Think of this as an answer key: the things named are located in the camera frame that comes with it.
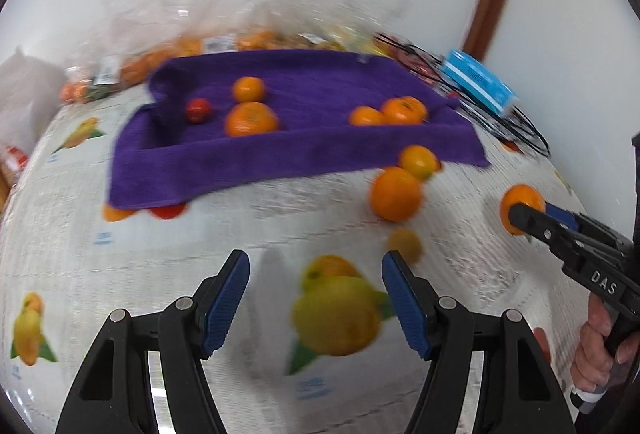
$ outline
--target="yellow citrus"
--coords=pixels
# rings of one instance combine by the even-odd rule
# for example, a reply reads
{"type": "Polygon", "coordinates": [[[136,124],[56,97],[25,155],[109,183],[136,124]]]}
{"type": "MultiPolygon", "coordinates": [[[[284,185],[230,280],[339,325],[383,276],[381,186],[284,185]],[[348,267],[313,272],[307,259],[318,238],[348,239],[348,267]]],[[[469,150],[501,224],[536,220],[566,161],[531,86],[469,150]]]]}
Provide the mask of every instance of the yellow citrus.
{"type": "Polygon", "coordinates": [[[366,280],[337,276],[300,297],[291,314],[300,343],[318,354],[347,356],[369,346],[382,316],[366,280]]]}
{"type": "Polygon", "coordinates": [[[345,258],[338,255],[322,255],[316,258],[302,274],[302,290],[309,291],[328,277],[362,277],[345,258]]]}
{"type": "Polygon", "coordinates": [[[400,154],[400,166],[418,181],[426,181],[440,170],[440,162],[433,152],[421,145],[410,145],[400,154]]]}
{"type": "Polygon", "coordinates": [[[416,264],[422,255],[422,243],[413,230],[408,228],[396,229],[386,239],[387,251],[398,250],[407,264],[416,264]]]}

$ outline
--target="lemon print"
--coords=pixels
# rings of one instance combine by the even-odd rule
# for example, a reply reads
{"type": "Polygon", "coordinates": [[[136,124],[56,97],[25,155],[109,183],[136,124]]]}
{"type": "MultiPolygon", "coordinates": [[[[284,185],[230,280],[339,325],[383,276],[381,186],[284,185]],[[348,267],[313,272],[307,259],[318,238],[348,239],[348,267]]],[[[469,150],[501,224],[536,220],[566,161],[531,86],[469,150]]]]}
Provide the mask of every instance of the lemon print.
{"type": "Polygon", "coordinates": [[[65,142],[58,147],[54,153],[58,152],[60,149],[72,149],[77,147],[88,139],[104,136],[104,133],[98,129],[99,121],[100,120],[97,117],[91,117],[84,120],[80,125],[78,125],[76,130],[69,134],[65,139],[65,142]]]}
{"type": "Polygon", "coordinates": [[[300,343],[318,354],[347,356],[369,346],[380,332],[382,315],[369,283],[354,276],[317,282],[292,309],[300,343]]]}
{"type": "Polygon", "coordinates": [[[38,315],[44,313],[44,303],[37,293],[28,293],[22,300],[22,309],[33,309],[38,315]]]}
{"type": "Polygon", "coordinates": [[[386,249],[400,252],[409,265],[416,264],[422,255],[422,243],[415,232],[409,228],[396,229],[386,240],[386,249]]]}
{"type": "Polygon", "coordinates": [[[302,274],[302,290],[310,291],[319,282],[338,276],[362,277],[354,265],[345,258],[338,255],[322,255],[316,258],[302,274]]]}
{"type": "Polygon", "coordinates": [[[11,359],[17,356],[27,364],[33,366],[38,358],[45,358],[50,362],[57,362],[47,338],[42,334],[42,315],[44,303],[37,293],[28,293],[22,299],[20,314],[14,322],[14,341],[11,345],[11,359]]]}
{"type": "Polygon", "coordinates": [[[40,315],[33,309],[23,309],[15,319],[14,346],[20,359],[28,366],[36,363],[41,342],[40,315]]]}

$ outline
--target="white bag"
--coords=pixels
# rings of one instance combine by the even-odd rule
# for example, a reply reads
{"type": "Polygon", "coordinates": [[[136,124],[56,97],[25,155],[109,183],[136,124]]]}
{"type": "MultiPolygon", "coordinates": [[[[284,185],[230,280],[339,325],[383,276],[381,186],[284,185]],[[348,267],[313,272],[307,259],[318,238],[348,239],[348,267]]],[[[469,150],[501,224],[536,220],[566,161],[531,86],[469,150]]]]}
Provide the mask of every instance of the white bag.
{"type": "Polygon", "coordinates": [[[65,73],[20,48],[0,64],[0,143],[2,153],[17,147],[29,156],[56,114],[65,73]]]}

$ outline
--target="tangerine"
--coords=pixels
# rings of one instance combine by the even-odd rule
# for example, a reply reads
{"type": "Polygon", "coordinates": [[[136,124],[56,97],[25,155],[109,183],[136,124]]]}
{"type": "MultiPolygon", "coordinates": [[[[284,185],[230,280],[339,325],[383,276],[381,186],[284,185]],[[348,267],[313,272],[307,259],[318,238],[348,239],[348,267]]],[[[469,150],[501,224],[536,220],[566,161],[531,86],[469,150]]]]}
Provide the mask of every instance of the tangerine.
{"type": "Polygon", "coordinates": [[[269,107],[257,101],[239,103],[226,115],[225,133],[230,137],[262,134],[278,129],[278,118],[269,107]]]}
{"type": "Polygon", "coordinates": [[[427,147],[409,145],[400,154],[400,166],[418,181],[426,181],[442,167],[436,155],[427,147]]]}
{"type": "Polygon", "coordinates": [[[422,188],[406,170],[389,167],[374,180],[369,200],[377,216],[400,223],[413,217],[420,208],[422,188]]]}
{"type": "Polygon", "coordinates": [[[386,100],[380,110],[389,125],[418,125],[422,121],[412,103],[402,98],[386,100]]]}
{"type": "Polygon", "coordinates": [[[385,115],[373,107],[356,107],[349,115],[349,124],[358,126],[384,125],[385,115]]]}
{"type": "Polygon", "coordinates": [[[264,82],[260,78],[253,76],[245,76],[234,83],[233,94],[234,99],[238,103],[246,101],[262,101],[266,90],[264,82]]]}
{"type": "Polygon", "coordinates": [[[420,117],[420,121],[424,121],[429,118],[429,111],[427,110],[427,107],[425,107],[424,103],[419,99],[414,98],[413,96],[404,96],[402,100],[414,108],[414,111],[418,114],[418,117],[420,117]]]}
{"type": "Polygon", "coordinates": [[[525,233],[511,224],[509,210],[516,203],[523,203],[537,211],[545,211],[546,202],[539,191],[529,185],[515,185],[502,197],[500,202],[500,220],[504,228],[512,235],[524,235],[525,233]]]}

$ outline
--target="screw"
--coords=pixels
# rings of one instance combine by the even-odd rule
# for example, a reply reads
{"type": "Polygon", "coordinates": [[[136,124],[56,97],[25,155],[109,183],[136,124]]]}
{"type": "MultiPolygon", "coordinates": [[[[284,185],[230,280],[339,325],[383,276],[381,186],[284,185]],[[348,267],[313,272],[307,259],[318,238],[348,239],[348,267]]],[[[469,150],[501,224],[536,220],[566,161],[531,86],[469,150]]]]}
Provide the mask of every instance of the screw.
{"type": "Polygon", "coordinates": [[[507,311],[507,318],[511,322],[520,322],[522,320],[522,313],[516,309],[509,309],[509,311],[507,311]]]}
{"type": "Polygon", "coordinates": [[[121,320],[124,320],[124,317],[126,316],[127,314],[124,312],[124,309],[116,309],[111,312],[109,318],[111,319],[111,322],[120,322],[121,320]]]}
{"type": "Polygon", "coordinates": [[[442,309],[455,309],[458,305],[456,300],[452,299],[451,297],[442,297],[440,300],[438,300],[438,304],[440,304],[440,307],[442,309]]]}
{"type": "Polygon", "coordinates": [[[193,300],[190,297],[182,297],[175,302],[175,307],[180,309],[180,311],[185,311],[185,309],[189,309],[193,306],[193,300]]]}

